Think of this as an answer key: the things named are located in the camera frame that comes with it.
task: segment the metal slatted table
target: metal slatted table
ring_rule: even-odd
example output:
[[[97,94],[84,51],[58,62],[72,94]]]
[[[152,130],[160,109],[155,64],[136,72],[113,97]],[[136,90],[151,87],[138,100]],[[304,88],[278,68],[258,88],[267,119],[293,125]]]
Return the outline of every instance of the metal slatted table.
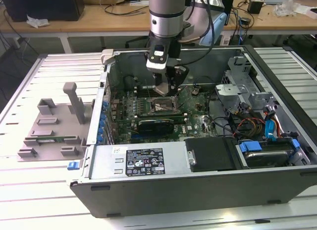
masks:
[[[317,79],[293,52],[257,49],[304,110],[317,122]],[[104,67],[100,53],[48,55],[39,58],[0,115],[0,229],[306,229],[317,226],[317,186],[288,204],[95,219],[76,198],[67,180],[79,175],[66,169],[69,161],[16,161],[16,152],[28,133],[40,98],[69,103],[62,88],[77,83],[84,102],[97,92]]]

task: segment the power supply label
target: power supply label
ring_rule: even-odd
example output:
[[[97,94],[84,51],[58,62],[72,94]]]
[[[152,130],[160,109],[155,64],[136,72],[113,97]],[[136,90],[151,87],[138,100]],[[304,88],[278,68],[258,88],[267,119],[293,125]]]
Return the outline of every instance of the power supply label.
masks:
[[[165,174],[163,149],[127,150],[125,174],[127,176]]]

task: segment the motherboard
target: motherboard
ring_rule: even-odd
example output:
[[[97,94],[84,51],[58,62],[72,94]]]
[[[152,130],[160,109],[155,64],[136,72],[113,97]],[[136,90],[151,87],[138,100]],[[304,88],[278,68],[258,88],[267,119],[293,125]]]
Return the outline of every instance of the motherboard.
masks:
[[[111,117],[108,120],[114,143],[171,142],[217,136],[207,115],[207,95],[208,92],[199,92],[199,87],[189,86],[166,97],[155,97],[149,90],[113,91],[104,113]]]

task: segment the wooden desk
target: wooden desk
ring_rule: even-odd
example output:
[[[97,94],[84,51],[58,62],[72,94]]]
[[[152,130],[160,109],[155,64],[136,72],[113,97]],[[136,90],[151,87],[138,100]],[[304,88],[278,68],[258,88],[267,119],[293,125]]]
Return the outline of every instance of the wooden desk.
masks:
[[[242,0],[234,0],[236,6]],[[317,0],[297,0],[302,5],[317,6]],[[137,16],[118,17],[106,14],[104,6],[86,5],[85,10],[78,21],[51,21],[50,26],[33,28],[26,22],[12,22],[11,24],[23,37],[58,37],[60,38],[66,53],[71,53],[69,37],[103,37],[103,36],[144,36],[150,30],[150,14],[146,8],[144,14]],[[113,12],[124,13],[135,10],[139,6],[118,5]],[[317,20],[313,20],[305,15],[277,17],[272,13],[273,6],[266,5],[259,15],[254,15],[254,26],[248,34],[312,34],[316,33]],[[240,11],[239,15],[248,17],[249,15]],[[222,32],[222,44],[226,45],[235,29],[235,21],[229,20]],[[14,38],[17,35],[7,24],[0,10],[0,30],[5,37]]]

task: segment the robotic arm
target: robotic arm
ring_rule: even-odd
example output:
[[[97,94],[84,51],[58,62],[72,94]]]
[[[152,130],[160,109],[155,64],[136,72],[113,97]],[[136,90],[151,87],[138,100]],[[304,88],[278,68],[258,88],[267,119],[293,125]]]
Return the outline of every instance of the robotic arm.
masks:
[[[162,96],[182,84],[189,72],[180,65],[181,44],[211,44],[212,31],[206,8],[208,2],[216,40],[226,20],[221,0],[195,0],[192,7],[186,10],[185,0],[150,0],[151,31],[147,68],[155,78],[155,91]]]

